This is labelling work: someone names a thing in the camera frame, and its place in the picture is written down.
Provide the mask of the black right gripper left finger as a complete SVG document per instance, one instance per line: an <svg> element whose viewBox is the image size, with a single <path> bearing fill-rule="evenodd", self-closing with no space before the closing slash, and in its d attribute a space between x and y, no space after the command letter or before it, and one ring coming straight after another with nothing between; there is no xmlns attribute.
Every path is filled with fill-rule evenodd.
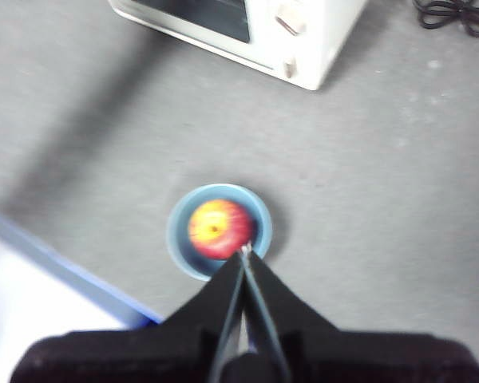
<svg viewBox="0 0 479 383"><path fill-rule="evenodd" d="M233 255L159 325L76 331L35 342L12 382L206 382L238 316L243 264Z"/></svg>

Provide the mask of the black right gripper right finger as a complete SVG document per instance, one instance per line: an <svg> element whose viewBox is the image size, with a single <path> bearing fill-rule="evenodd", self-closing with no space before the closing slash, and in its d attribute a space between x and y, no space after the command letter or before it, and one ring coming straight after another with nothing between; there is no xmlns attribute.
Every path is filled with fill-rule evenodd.
<svg viewBox="0 0 479 383"><path fill-rule="evenodd" d="M431 334L341 330L308 306L257 256L246 257L255 339L290 382L479 382L464 344Z"/></svg>

